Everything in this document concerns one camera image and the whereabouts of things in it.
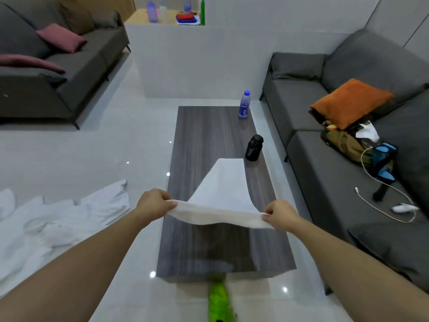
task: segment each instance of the wood grain surface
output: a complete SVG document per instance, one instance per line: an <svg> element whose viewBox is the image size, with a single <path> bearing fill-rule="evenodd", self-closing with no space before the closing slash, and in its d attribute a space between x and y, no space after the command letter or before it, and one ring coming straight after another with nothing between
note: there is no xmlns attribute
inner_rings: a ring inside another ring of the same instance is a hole
<svg viewBox="0 0 429 322"><path fill-rule="evenodd" d="M244 158L256 134L251 112L239 119L238 107L180 106L168 192L188 201L219 158ZM244 161L250 198L263 212L275 193L263 154ZM269 277L296 269L286 233L230 224L197 226L164 217L157 275L170 281L206 280L236 273Z"/></svg>

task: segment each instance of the red object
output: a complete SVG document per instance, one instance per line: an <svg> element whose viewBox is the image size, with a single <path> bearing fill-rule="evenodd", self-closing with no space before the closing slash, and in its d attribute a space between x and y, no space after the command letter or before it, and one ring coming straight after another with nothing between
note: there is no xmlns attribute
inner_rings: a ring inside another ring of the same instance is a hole
<svg viewBox="0 0 429 322"><path fill-rule="evenodd" d="M61 27L56 23L53 23L42 30L36 30L36 32L45 42L69 53L76 53L87 42L83 37L80 37L74 32Z"/></svg>
<svg viewBox="0 0 429 322"><path fill-rule="evenodd" d="M45 61L44 59L38 59L28 55L20 54L0 54L0 66L16 66L23 68L40 68L54 71L56 73L65 73L66 70L60 66Z"/></svg>
<svg viewBox="0 0 429 322"><path fill-rule="evenodd" d="M188 13L188 14L177 14L177 20L192 20L194 19L195 16L193 15L192 12Z"/></svg>

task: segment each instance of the white towel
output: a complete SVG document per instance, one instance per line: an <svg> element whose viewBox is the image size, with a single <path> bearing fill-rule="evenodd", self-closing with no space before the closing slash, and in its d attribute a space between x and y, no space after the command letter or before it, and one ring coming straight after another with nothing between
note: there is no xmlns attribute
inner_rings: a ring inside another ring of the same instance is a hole
<svg viewBox="0 0 429 322"><path fill-rule="evenodd" d="M250 199L243 159L218 159L189 201L177 203L169 214L190 224L272 228Z"/></svg>
<svg viewBox="0 0 429 322"><path fill-rule="evenodd" d="M130 208L126 180L78 201L45 205L36 197L15 210L15 196L0 193L0 297L54 259L54 249L94 235Z"/></svg>

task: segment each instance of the person's left hand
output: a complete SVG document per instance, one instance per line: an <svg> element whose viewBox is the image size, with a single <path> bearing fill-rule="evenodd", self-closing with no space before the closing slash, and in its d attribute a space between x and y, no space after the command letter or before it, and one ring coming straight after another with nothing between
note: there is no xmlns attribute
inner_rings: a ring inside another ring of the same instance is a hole
<svg viewBox="0 0 429 322"><path fill-rule="evenodd" d="M152 189L143 193L134 211L142 218L148 219L150 223L165 216L167 212L177 206L177 202L167 200L171 200L171 196L167 192Z"/></svg>

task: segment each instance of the bright green shoe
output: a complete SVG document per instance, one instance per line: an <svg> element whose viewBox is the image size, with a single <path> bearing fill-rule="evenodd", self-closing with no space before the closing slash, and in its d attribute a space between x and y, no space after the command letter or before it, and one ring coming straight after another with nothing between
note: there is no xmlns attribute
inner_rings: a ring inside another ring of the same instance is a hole
<svg viewBox="0 0 429 322"><path fill-rule="evenodd" d="M229 303L228 291L223 282L212 285L208 296L208 315L210 322L234 322L235 314Z"/></svg>

